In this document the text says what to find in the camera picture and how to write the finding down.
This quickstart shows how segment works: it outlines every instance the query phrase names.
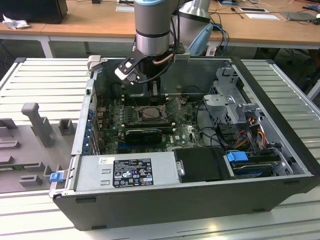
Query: blue release tab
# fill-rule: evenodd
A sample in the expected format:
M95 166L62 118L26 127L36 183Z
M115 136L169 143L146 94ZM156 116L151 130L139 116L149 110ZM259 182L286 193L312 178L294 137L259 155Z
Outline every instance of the blue release tab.
M227 155L229 162L241 162L241 161L249 161L247 154L244 151L232 151Z
M50 175L50 182L56 183L56 182L63 182L64 173L63 172L54 172Z

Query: computer case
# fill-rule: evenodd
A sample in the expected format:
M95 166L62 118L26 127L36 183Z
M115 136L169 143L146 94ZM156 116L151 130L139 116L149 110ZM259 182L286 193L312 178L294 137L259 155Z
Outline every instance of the computer case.
M4 14L29 23L60 24L67 11L66 0L5 0L0 4L0 19Z

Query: warning label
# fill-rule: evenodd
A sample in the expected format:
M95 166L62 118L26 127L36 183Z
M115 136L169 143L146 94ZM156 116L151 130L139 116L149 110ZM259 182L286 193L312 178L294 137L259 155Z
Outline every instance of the warning label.
M151 159L115 160L112 184L115 188L153 185Z

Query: table leg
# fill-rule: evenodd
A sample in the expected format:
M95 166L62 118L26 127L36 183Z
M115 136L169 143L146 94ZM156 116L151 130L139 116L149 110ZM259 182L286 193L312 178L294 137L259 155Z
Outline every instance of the table leg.
M41 46L42 46L42 49L43 49L43 52L44 52L44 55L45 57L48 59L52 59L54 58L54 55L51 51L51 48L50 48L50 45L49 45L49 38L48 37L42 37L40 40L40 43L41 43Z
M87 42L87 41L84 42L84 49L85 49L85 53L86 54L90 54L91 53L90 47L89 47L89 42Z

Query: wooden desk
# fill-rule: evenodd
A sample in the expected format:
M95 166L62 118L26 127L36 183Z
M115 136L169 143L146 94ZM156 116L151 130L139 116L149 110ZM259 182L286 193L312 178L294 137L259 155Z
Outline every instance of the wooden desk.
M49 41L77 41L77 42L113 42L132 43L135 37L135 14L133 12L116 11L116 0L92 4L91 1L77 2L67 0L68 13L62 24L32 23L31 28L10 30L4 25L0 27L0 38L38 40L41 42L47 58L53 54ZM302 10L305 3L290 0L263 0L274 7L259 4L270 12ZM289 21L279 13L274 13L280 20L250 19L242 14L232 14L230 7L220 6L212 1L211 12L220 14L223 28L229 34L229 46L291 48L291 49L318 49L320 47L320 26L308 25ZM212 18L219 23L217 14ZM222 35L219 31L211 34L210 44L220 43Z
M17 34L17 35L41 35L41 30L45 27L45 23L32 23L27 28L17 28L13 30L7 28L6 25L0 24L0 34Z
M267 9L269 12L298 12L303 10L303 6L306 6L305 3L294 1L286 7L279 8L289 1L264 0L262 2L268 3L270 6L275 6L269 7L265 4L258 5L259 8ZM244 2L241 3L241 6L250 8L250 6L246 5ZM319 25L314 25L313 23L304 25L306 22L299 24L295 21L287 21L287 19L280 13L270 13L271 15L278 17L280 20L250 19L246 14L241 14L244 17L244 19L242 19L238 14L230 14L234 13L230 10L230 7L224 8L225 7L219 5L216 12L219 14L221 13L220 17L222 26L229 34L230 45L238 42L242 43L242 45L246 47L259 47L255 46L255 44L297 46L294 48L305 48L307 46L313 48L312 45L314 45L315 48L320 47ZM210 12L214 12L215 9L217 9L217 4L212 3L210 6ZM314 11L308 10L306 13L316 15L316 12ZM219 23L219 17L217 14L212 14L212 18L216 23ZM220 40L222 39L220 32L213 32L210 40L215 37L218 37Z
M118 4L67 0L68 12L61 24L47 24L41 33L49 36L134 38L135 13L116 11Z

